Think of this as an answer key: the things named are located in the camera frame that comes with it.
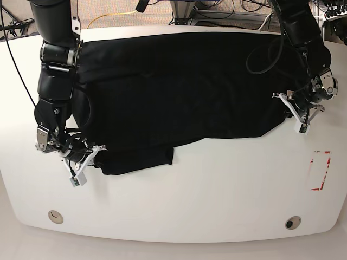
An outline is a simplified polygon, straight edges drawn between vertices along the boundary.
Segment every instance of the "white cable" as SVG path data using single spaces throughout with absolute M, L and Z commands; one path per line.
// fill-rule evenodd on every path
M 265 17 L 265 20 L 264 22 L 262 23 L 262 25 L 259 27 L 258 31 L 260 31 L 264 25 L 266 24 L 267 20 L 270 18 L 270 16 L 272 16 L 272 13 L 271 14 L 268 14 L 268 16 Z

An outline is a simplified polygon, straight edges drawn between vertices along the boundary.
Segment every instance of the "black cloth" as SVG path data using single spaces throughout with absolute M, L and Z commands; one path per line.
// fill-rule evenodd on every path
M 276 37 L 194 32 L 84 43 L 76 85 L 85 91 L 74 91 L 73 115 L 89 142 L 107 146 L 96 157 L 103 173 L 172 164 L 174 147 L 257 138 L 281 124 L 286 107 L 272 93 L 297 82 L 277 69 L 252 75 L 245 65 L 264 45 L 252 68 L 268 66 Z M 289 50 L 281 62 L 302 71 Z

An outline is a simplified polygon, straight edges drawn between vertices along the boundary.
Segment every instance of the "round hole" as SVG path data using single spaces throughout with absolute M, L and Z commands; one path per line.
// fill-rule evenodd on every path
M 55 224 L 62 224 L 64 222 L 63 216 L 55 210 L 48 212 L 48 218 Z
M 287 226 L 288 229 L 290 229 L 293 226 L 293 222 L 292 221 L 288 221 L 286 226 Z
M 289 230 L 296 229 L 301 224 L 300 217 L 292 217 L 286 221 L 285 227 Z

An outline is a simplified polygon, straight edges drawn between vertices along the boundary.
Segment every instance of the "white table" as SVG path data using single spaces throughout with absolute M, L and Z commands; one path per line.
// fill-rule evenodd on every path
M 85 41 L 193 31 L 243 31 L 211 27 L 130 27 L 82 32 Z M 37 99 L 39 36 L 10 41 L 27 86 Z M 88 183 L 73 188 L 57 154 L 35 149 L 33 106 L 0 44 L 0 170 L 16 217 L 25 225 L 78 235 L 153 242 L 235 242 L 325 232 L 337 220 L 347 194 L 346 47 L 326 43 L 339 96 L 308 136 L 294 119 L 262 138 L 204 139 L 175 149 L 173 165 L 121 176 L 86 171 Z M 330 151 L 330 154 L 314 151 Z M 310 161 L 313 167 L 309 171 Z M 326 159 L 331 157 L 324 189 Z M 61 225 L 48 211 L 57 210 Z M 286 221 L 300 216 L 296 230 Z

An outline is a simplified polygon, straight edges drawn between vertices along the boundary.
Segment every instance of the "yellow cable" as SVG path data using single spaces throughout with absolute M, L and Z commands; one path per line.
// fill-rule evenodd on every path
M 119 12 L 119 13 L 117 13 L 117 14 L 101 15 L 101 16 L 95 18 L 93 21 L 91 21 L 91 22 L 89 23 L 87 29 L 89 28 L 89 26 L 91 26 L 91 24 L 92 24 L 93 22 L 95 22 L 97 19 L 102 18 L 102 17 L 104 17 L 104 16 L 110 16 L 110 15 L 130 15 L 130 14 L 134 14 L 135 12 L 137 12 L 137 11 L 132 11 L 132 12 Z

